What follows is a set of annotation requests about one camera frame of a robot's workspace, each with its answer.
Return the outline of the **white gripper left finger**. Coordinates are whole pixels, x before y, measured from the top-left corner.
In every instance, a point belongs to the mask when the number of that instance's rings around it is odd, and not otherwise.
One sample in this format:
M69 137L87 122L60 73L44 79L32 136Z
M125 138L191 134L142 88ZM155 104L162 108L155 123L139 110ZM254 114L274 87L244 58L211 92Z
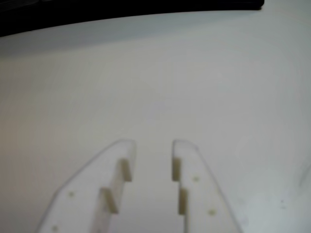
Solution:
M133 179L136 148L121 139L96 154L56 191L36 232L107 233Z

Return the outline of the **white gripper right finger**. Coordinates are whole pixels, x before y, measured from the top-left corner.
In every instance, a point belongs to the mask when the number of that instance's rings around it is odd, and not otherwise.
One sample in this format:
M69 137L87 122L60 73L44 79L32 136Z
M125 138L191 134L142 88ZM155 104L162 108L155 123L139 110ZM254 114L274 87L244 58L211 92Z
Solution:
M186 233L240 233L242 229L198 147L177 139L172 180L178 182L178 212Z

